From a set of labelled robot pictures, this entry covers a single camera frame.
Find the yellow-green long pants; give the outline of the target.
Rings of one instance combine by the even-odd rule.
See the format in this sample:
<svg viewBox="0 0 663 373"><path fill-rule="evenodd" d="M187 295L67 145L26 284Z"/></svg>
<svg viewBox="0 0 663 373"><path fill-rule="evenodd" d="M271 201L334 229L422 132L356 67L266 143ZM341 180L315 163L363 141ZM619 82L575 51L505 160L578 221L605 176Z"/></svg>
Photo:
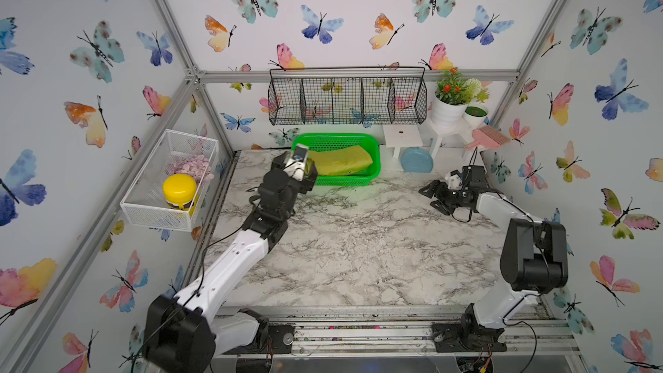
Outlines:
<svg viewBox="0 0 663 373"><path fill-rule="evenodd" d="M369 152L358 145L324 152L311 150L308 158L322 176L357 174L373 164Z"/></svg>

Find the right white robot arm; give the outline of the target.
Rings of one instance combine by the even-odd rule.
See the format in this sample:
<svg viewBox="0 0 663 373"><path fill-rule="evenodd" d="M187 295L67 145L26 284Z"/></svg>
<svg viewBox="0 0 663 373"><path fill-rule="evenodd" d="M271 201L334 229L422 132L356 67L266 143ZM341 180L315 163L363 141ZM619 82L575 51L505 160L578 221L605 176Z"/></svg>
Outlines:
<svg viewBox="0 0 663 373"><path fill-rule="evenodd" d="M469 305L462 319L465 328L498 331L531 300L566 286L566 228L533 216L490 188L485 168L464 166L443 180L431 181L419 194L446 216L466 209L469 217L477 213L505 232L501 278L481 300Z"/></svg>

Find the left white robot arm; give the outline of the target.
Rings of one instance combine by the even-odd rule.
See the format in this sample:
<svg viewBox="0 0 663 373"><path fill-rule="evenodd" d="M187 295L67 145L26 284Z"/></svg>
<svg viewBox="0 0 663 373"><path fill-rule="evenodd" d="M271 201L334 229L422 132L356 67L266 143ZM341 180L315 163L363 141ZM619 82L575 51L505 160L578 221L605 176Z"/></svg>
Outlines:
<svg viewBox="0 0 663 373"><path fill-rule="evenodd" d="M298 195L314 188L318 172L308 154L298 144L278 155L226 251L173 297L152 302L139 356L167 372L203 372L227 352L273 352L267 317L250 309L216 316L244 276L281 241Z"/></svg>

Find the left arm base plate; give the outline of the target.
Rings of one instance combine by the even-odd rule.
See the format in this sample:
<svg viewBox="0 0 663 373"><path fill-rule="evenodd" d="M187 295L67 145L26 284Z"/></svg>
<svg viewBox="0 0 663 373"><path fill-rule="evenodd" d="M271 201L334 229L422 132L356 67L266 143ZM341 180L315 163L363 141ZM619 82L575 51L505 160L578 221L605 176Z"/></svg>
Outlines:
<svg viewBox="0 0 663 373"><path fill-rule="evenodd" d="M295 341L295 328L290 325L263 324L248 344L231 349L226 354L290 354Z"/></svg>

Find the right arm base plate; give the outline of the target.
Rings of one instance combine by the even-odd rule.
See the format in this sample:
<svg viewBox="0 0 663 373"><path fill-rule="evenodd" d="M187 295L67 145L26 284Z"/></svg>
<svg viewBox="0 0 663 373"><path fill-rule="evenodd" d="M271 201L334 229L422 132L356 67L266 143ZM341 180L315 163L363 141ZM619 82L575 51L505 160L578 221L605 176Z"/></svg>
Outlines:
<svg viewBox="0 0 663 373"><path fill-rule="evenodd" d="M499 341L503 329L490 329L460 322L432 324L431 340L438 353L506 352Z"/></svg>

